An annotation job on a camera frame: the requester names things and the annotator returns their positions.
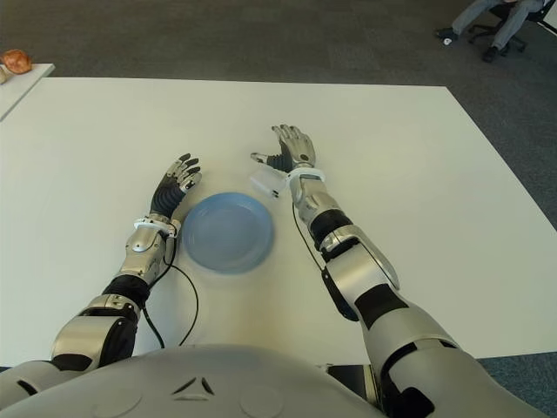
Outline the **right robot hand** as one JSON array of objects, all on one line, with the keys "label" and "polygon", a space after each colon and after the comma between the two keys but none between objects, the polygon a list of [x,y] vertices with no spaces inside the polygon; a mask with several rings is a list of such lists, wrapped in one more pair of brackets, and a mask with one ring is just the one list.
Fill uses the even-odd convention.
[{"label": "right robot hand", "polygon": [[252,152],[252,160],[285,173],[297,168],[315,167],[316,153],[307,134],[295,125],[274,125],[272,131],[277,137],[280,153],[266,155]]}]

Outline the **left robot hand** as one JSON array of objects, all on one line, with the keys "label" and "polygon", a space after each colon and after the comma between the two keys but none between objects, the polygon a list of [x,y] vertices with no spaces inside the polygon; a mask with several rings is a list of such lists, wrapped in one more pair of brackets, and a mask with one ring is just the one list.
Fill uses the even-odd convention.
[{"label": "left robot hand", "polygon": [[184,197],[202,178],[198,158],[186,153],[175,160],[161,178],[151,198],[150,213],[170,218]]}]

